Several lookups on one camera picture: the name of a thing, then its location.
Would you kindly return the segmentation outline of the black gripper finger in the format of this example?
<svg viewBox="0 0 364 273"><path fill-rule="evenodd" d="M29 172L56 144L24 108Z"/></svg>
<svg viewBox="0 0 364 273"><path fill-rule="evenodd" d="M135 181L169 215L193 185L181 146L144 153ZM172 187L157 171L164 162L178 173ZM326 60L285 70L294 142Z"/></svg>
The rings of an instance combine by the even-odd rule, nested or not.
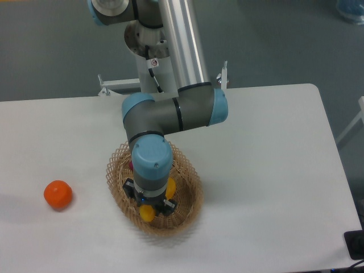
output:
<svg viewBox="0 0 364 273"><path fill-rule="evenodd" d="M128 198L132 198L135 199L135 187L134 187L134 181L132 178L127 178L126 181L124 182L122 189L125 192L125 195Z"/></svg>
<svg viewBox="0 0 364 273"><path fill-rule="evenodd" d="M158 203L155 207L156 215L162 214L163 216L171 215L177 207L177 202L173 199L165 199Z"/></svg>

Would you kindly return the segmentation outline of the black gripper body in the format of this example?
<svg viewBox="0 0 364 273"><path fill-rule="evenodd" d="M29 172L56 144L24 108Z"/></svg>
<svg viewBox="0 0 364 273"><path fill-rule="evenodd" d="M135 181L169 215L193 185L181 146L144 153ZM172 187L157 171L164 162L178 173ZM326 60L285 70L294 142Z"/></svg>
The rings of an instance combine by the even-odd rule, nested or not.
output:
<svg viewBox="0 0 364 273"><path fill-rule="evenodd" d="M135 184L134 199L137 206L151 205L157 213L166 213L167 208L164 202L164 200L166 199L166 190L166 185L155 191L147 191Z"/></svg>

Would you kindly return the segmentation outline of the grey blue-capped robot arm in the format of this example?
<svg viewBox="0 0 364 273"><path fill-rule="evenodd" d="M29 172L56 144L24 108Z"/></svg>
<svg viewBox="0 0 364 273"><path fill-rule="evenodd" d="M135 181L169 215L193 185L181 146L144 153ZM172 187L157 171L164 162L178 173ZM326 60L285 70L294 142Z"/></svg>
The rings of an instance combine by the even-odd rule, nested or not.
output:
<svg viewBox="0 0 364 273"><path fill-rule="evenodd" d="M167 195L173 154L167 134L211 126L228 117L224 92L209 81L192 1L89 1L102 26L127 23L124 40L143 61L141 90L122 103L134 176L123 190L138 206L172 214Z"/></svg>

